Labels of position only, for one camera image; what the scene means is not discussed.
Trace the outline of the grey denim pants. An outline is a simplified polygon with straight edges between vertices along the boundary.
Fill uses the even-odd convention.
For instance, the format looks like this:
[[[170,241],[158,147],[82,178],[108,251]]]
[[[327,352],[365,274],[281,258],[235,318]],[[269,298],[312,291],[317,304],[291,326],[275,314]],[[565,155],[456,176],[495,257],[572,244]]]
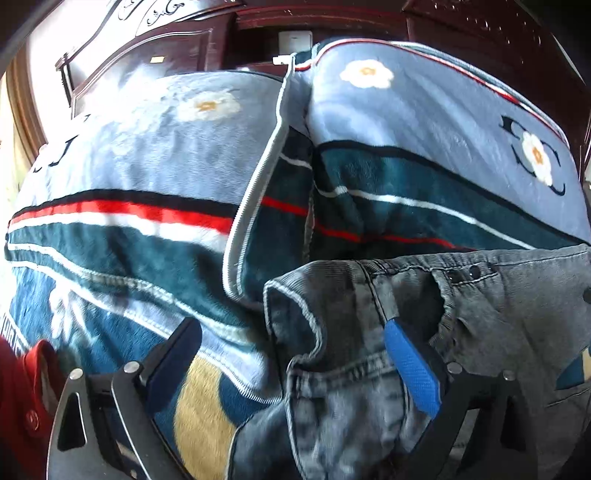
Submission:
[[[398,470],[464,376],[516,385],[500,425],[552,478],[581,440],[590,249],[315,261],[266,282],[280,401],[232,439],[230,479],[368,479]]]

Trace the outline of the red garment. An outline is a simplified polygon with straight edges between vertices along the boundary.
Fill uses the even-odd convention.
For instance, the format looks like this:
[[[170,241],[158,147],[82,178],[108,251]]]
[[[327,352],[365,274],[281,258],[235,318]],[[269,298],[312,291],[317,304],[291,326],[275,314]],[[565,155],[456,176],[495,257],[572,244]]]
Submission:
[[[51,344],[17,355],[1,341],[1,477],[46,477],[49,440],[65,378]]]

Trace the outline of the blue deer pattern blanket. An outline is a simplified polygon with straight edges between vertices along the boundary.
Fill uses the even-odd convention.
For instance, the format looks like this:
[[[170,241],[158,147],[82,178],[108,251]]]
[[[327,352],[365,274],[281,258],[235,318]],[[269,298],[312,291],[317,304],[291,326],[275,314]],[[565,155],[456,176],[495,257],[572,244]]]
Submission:
[[[107,374],[140,360],[163,336],[81,297],[70,286],[27,267],[1,268],[1,341],[22,355],[41,340],[55,350],[65,382],[75,368]],[[290,451],[242,451],[242,425],[266,404],[245,396],[221,367],[195,357],[155,422],[195,479],[263,479],[297,475]]]

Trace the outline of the left light blue pillow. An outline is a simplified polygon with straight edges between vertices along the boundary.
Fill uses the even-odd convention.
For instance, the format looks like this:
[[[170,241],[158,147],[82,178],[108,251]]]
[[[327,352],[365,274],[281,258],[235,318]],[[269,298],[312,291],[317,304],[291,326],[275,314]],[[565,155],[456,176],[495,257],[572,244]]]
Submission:
[[[7,257],[167,291],[218,268],[279,93],[279,80],[240,71],[125,87],[40,154],[9,222]]]

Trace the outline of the light blue pillow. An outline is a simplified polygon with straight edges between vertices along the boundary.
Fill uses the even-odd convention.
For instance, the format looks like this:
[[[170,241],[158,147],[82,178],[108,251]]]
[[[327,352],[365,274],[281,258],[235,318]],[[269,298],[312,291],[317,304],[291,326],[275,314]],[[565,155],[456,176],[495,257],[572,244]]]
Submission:
[[[7,257],[167,291],[218,268],[279,93],[279,80],[240,71],[125,87],[40,154],[9,222]]]
[[[287,56],[222,285],[315,260],[559,249],[590,239],[563,129],[487,72],[414,42],[342,38]]]

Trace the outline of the right light blue pillow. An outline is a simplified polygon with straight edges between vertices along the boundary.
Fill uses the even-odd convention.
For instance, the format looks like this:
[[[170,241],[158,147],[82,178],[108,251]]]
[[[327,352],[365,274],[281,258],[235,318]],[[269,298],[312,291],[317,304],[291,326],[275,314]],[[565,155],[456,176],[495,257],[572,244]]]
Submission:
[[[559,249],[590,239],[563,129],[487,72],[414,42],[342,38],[287,56],[222,285],[315,260]]]

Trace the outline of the carved dark wood headboard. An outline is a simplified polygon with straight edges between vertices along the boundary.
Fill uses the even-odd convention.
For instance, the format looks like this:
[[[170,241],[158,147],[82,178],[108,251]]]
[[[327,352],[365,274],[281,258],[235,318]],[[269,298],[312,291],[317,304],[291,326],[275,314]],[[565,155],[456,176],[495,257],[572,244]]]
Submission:
[[[252,67],[332,38],[417,42],[500,78],[564,130],[590,162],[590,84],[549,25],[520,1],[111,1],[84,43],[56,62],[78,113],[106,73],[155,63],[162,74]]]

